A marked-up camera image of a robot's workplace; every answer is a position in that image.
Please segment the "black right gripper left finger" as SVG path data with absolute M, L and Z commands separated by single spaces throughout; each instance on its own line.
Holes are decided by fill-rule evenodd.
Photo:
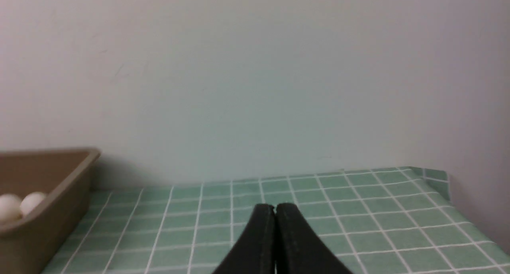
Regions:
M 256 204 L 239 239 L 213 273 L 275 273 L 275 234 L 274 207 Z

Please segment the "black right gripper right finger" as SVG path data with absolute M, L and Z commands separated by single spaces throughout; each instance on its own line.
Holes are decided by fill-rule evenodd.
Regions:
M 276 207 L 278 274 L 351 274 L 308 224 L 297 205 Z

